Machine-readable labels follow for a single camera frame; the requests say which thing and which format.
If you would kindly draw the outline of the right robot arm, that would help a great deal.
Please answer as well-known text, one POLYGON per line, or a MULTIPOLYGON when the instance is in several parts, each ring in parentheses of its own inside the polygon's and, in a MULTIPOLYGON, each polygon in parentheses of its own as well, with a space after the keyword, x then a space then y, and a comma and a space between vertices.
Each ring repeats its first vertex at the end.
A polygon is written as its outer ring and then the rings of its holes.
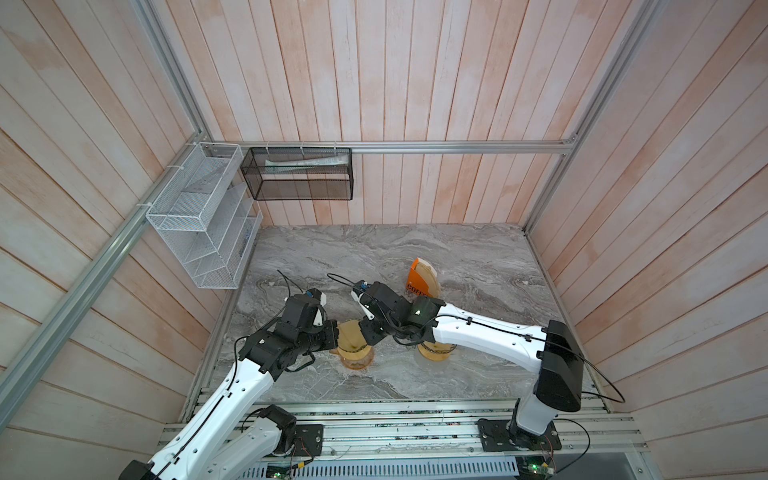
POLYGON ((510 361, 538 376, 515 409, 512 427, 541 436, 559 413, 581 409, 582 351, 569 327, 520 325, 482 316, 441 299, 413 301, 381 283, 355 283, 352 298, 361 307, 360 329, 373 346, 392 337, 403 346, 425 342, 457 345, 510 361))

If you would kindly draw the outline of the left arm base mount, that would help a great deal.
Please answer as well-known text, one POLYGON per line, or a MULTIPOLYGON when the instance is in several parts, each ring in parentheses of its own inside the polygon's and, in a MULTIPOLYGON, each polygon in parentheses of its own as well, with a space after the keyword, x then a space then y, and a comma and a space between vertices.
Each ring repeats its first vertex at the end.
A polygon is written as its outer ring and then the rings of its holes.
POLYGON ((324 426, 317 423, 299 423, 296 416, 277 405, 260 407, 248 413, 239 424, 239 432, 257 439, 256 431, 264 433, 271 428, 277 432, 275 445, 264 456, 302 455, 315 458, 321 455, 324 426))

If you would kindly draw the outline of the brown paper filter stack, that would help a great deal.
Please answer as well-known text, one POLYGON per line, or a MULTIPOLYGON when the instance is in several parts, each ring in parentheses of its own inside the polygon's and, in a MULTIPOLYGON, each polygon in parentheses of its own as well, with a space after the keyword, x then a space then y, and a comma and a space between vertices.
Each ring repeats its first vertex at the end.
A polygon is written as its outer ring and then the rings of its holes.
POLYGON ((441 286, 436 269, 428 261, 418 258, 414 271, 421 278, 421 291, 427 296, 438 298, 441 295, 441 286))

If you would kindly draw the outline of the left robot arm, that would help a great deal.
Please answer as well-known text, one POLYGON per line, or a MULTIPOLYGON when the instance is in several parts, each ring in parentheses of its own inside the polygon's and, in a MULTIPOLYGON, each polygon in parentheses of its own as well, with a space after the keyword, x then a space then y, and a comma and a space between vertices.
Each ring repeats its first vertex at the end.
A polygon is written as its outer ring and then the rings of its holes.
POLYGON ((275 319, 245 338, 226 378, 190 422, 149 462, 134 460, 122 479, 235 479, 271 454, 290 455, 296 418, 276 405, 256 411, 253 424, 230 440, 236 426, 298 357, 337 346, 337 322, 317 289, 288 297, 275 319))

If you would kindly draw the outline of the orange coffee filter box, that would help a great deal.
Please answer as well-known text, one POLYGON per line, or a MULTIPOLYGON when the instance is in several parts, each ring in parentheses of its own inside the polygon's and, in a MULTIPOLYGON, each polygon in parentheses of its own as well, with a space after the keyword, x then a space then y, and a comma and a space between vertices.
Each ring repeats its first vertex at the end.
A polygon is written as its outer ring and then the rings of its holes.
POLYGON ((416 295, 428 296, 430 290, 429 283, 427 282, 429 274, 429 269, 424 265, 420 258, 417 258, 411 264, 408 273, 406 283, 407 290, 416 295))

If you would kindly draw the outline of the paper in black basket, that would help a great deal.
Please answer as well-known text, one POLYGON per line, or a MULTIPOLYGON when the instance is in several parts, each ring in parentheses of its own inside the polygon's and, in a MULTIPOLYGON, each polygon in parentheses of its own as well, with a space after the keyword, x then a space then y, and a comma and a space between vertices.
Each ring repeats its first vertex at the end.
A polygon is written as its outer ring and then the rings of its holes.
POLYGON ((335 174, 344 173, 350 158, 346 155, 300 159, 266 159, 263 172, 267 174, 335 174))

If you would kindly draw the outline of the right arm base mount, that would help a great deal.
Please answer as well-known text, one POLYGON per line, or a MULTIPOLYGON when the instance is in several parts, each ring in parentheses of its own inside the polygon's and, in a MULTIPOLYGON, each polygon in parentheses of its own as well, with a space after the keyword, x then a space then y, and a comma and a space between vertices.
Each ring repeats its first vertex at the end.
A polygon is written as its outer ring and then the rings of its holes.
POLYGON ((478 419, 476 422, 484 452, 557 451, 562 449, 555 424, 550 422, 542 435, 534 435, 511 420, 478 419))

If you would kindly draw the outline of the wooden ring dripper stand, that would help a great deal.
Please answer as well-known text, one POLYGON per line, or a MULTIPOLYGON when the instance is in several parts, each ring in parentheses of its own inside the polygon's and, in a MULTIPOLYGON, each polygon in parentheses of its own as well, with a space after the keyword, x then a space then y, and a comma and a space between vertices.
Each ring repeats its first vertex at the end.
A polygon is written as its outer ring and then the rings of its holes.
POLYGON ((427 360, 442 362, 450 358, 457 348, 454 344, 423 342, 418 345, 418 351, 427 360))

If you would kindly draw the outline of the aluminium rail base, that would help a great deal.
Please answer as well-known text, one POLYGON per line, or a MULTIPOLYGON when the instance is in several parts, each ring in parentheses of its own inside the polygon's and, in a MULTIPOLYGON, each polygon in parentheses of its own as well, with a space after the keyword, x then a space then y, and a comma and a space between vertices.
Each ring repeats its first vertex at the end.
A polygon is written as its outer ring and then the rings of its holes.
POLYGON ((510 420, 511 400, 284 403, 299 423, 324 426, 321 455, 266 457, 285 472, 314 461, 514 457, 520 475, 510 479, 657 479, 647 444, 628 414, 608 412, 596 399, 555 419, 562 449, 484 452, 478 419, 510 420))

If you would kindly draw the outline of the orange glass pitcher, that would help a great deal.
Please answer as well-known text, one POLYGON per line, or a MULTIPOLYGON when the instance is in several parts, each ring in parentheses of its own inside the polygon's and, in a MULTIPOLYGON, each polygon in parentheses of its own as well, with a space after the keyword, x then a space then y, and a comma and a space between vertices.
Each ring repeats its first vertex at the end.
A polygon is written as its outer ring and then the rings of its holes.
POLYGON ((331 353, 336 355, 340 359, 341 364, 344 367, 346 367, 346 368, 348 368, 350 370, 362 370, 362 369, 365 369, 365 368, 367 368, 372 363, 372 361, 374 359, 374 350, 373 350, 373 353, 368 358, 365 358, 362 361, 357 361, 357 362, 352 362, 352 361, 348 361, 348 360, 343 359, 339 355, 337 349, 332 350, 331 353))

